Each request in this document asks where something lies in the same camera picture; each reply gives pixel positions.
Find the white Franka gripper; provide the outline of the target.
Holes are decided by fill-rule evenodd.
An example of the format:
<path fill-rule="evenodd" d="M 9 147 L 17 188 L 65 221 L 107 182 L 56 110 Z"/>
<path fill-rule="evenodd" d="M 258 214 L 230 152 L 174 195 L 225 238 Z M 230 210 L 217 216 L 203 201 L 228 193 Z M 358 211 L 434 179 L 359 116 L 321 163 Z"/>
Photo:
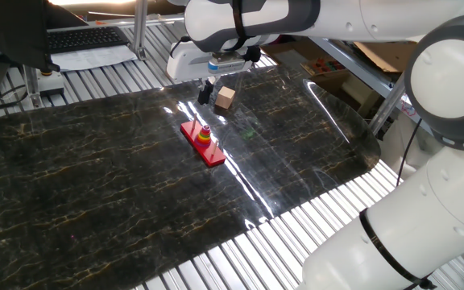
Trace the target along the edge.
<path fill-rule="evenodd" d="M 212 59 L 211 52 L 201 51 L 192 41 L 174 43 L 169 53 L 167 74 L 174 81 L 191 81 L 209 77 L 208 63 Z M 206 104 L 213 92 L 214 84 L 206 80 L 199 90 L 197 102 Z"/>

